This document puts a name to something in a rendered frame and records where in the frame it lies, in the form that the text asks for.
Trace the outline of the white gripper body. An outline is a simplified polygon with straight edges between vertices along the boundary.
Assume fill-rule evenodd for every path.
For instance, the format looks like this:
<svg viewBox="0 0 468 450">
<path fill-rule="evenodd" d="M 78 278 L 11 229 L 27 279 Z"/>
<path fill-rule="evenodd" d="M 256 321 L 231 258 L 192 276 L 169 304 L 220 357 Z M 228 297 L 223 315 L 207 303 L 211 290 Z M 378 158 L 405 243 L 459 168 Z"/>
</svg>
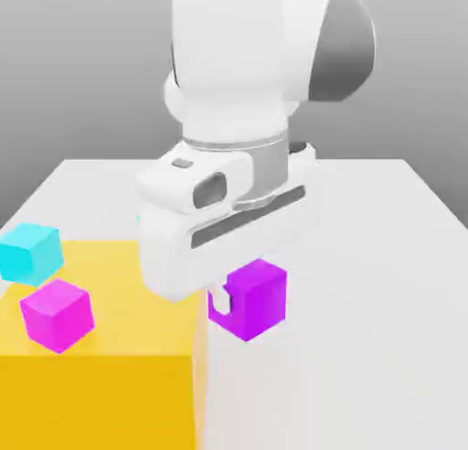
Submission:
<svg viewBox="0 0 468 450">
<path fill-rule="evenodd" d="M 308 143 L 196 149 L 180 142 L 138 177 L 146 286 L 175 302 L 304 235 L 314 223 L 317 161 Z"/>
</svg>

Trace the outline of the small purple cube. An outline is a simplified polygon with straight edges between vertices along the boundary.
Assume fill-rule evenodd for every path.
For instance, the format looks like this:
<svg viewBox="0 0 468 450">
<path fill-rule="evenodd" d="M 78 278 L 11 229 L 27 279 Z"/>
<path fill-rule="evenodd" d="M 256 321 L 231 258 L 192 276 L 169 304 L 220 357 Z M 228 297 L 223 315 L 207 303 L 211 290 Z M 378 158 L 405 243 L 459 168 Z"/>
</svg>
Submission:
<svg viewBox="0 0 468 450">
<path fill-rule="evenodd" d="M 286 317 L 287 272 L 257 259 L 230 273 L 224 284 L 230 296 L 230 312 L 220 314 L 208 293 L 208 318 L 247 342 Z"/>
</svg>

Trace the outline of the small magenta cube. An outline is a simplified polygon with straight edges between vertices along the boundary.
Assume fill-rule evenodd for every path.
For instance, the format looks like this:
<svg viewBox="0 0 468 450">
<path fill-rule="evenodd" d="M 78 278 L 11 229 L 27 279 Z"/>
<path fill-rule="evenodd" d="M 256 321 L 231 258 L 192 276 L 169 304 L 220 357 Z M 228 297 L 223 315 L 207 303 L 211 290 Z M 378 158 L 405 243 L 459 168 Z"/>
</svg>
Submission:
<svg viewBox="0 0 468 450">
<path fill-rule="evenodd" d="M 90 294 L 55 279 L 19 301 L 28 337 L 61 354 L 95 328 Z"/>
</svg>

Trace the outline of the small cyan cube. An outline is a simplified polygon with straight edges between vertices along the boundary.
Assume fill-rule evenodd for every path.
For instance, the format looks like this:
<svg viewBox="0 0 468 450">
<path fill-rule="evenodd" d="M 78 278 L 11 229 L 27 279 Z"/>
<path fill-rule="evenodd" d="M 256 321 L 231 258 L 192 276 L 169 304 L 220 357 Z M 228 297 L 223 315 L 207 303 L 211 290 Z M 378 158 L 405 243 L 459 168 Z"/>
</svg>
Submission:
<svg viewBox="0 0 468 450">
<path fill-rule="evenodd" d="M 20 223 L 0 236 L 3 280 L 40 286 L 64 265 L 57 228 Z"/>
</svg>

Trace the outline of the large yellow box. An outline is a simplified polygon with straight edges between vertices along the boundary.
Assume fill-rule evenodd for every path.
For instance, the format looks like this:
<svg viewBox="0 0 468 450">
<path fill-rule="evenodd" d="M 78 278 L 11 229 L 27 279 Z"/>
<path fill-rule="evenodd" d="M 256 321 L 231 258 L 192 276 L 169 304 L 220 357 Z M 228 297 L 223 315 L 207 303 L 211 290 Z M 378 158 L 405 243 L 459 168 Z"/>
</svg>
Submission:
<svg viewBox="0 0 468 450">
<path fill-rule="evenodd" d="M 207 299 L 143 283 L 132 241 L 67 241 L 58 278 L 90 295 L 95 327 L 61 354 L 27 336 L 0 294 L 0 450 L 202 450 Z"/>
</svg>

